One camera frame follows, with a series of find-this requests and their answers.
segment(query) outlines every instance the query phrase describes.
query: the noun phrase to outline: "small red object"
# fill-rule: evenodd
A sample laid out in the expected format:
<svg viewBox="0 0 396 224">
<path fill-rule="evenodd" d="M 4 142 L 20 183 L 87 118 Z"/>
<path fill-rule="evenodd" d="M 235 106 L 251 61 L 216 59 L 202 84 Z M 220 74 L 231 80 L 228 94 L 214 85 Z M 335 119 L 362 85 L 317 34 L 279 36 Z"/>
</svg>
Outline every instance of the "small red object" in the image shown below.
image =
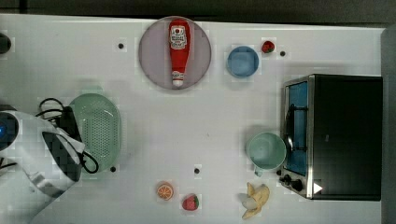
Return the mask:
<svg viewBox="0 0 396 224">
<path fill-rule="evenodd" d="M 265 41 L 262 45 L 262 52 L 271 53 L 275 49 L 275 44 L 271 41 Z"/>
<path fill-rule="evenodd" d="M 192 194 L 190 197 L 183 201 L 182 207 L 187 211 L 195 211 L 199 206 L 198 197 Z"/>
<path fill-rule="evenodd" d="M 187 60 L 189 59 L 191 34 L 187 21 L 172 20 L 169 24 L 169 49 L 172 61 L 172 79 L 177 87 L 183 85 Z"/>
</svg>

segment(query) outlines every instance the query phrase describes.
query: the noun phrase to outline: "toaster oven knob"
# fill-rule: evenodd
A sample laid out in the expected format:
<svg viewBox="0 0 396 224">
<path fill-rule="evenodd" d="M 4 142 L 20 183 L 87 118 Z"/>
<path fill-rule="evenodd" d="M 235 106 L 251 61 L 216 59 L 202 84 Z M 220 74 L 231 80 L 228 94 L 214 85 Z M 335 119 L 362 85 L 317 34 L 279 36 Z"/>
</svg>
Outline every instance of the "toaster oven knob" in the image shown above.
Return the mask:
<svg viewBox="0 0 396 224">
<path fill-rule="evenodd" d="M 291 177 L 289 175 L 285 175 L 283 177 L 280 177 L 279 181 L 285 183 L 285 185 L 288 186 L 290 184 Z"/>
<path fill-rule="evenodd" d="M 303 189 L 303 182 L 301 182 L 301 180 L 299 179 L 293 180 L 290 183 L 291 183 L 291 187 L 297 191 L 301 191 Z"/>
</svg>

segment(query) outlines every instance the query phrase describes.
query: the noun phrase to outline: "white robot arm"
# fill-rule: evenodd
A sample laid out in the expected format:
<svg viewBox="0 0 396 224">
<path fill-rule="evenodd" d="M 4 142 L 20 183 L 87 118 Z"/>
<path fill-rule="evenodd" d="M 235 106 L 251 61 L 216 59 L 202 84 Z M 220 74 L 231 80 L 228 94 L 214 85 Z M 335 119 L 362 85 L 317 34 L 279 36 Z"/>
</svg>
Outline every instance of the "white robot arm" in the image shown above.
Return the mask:
<svg viewBox="0 0 396 224">
<path fill-rule="evenodd" d="M 84 147 L 84 144 L 46 120 L 19 111 L 0 112 L 0 157 L 15 161 L 25 173 L 25 176 L 18 176 L 19 180 L 15 181 L 0 179 L 1 222 L 10 220 L 14 223 L 12 217 L 18 218 L 19 223 L 21 218 L 23 222 L 29 222 L 45 206 L 78 182 Z M 15 200 L 20 200 L 19 204 L 17 201 L 4 202 L 3 199 L 13 200 L 3 194 L 15 194 L 7 190 L 17 189 L 10 186 L 17 182 L 26 187 L 26 190 L 20 191 L 19 199 L 14 197 Z M 18 207 L 26 207 L 27 203 L 35 203 L 29 212 Z"/>
</svg>

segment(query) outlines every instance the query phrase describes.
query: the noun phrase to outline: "black toaster oven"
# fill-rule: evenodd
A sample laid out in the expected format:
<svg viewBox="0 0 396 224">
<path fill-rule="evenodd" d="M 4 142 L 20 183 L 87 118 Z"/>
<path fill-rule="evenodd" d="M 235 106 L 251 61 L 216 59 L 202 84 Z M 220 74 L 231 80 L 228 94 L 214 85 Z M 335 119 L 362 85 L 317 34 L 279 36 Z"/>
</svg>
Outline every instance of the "black toaster oven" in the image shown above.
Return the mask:
<svg viewBox="0 0 396 224">
<path fill-rule="evenodd" d="M 318 200 L 379 201 L 382 77 L 311 75 L 284 85 L 282 186 Z"/>
</svg>

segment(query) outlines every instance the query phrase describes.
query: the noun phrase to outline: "blue bowl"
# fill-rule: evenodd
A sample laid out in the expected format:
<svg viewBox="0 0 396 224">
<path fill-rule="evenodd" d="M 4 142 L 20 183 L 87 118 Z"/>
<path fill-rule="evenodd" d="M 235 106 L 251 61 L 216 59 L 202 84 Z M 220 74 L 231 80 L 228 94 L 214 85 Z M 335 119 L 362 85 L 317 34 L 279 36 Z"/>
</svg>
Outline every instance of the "blue bowl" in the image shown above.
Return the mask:
<svg viewBox="0 0 396 224">
<path fill-rule="evenodd" d="M 259 67 L 259 56 L 254 49 L 242 46 L 231 51 L 227 68 L 235 77 L 250 77 Z"/>
</svg>

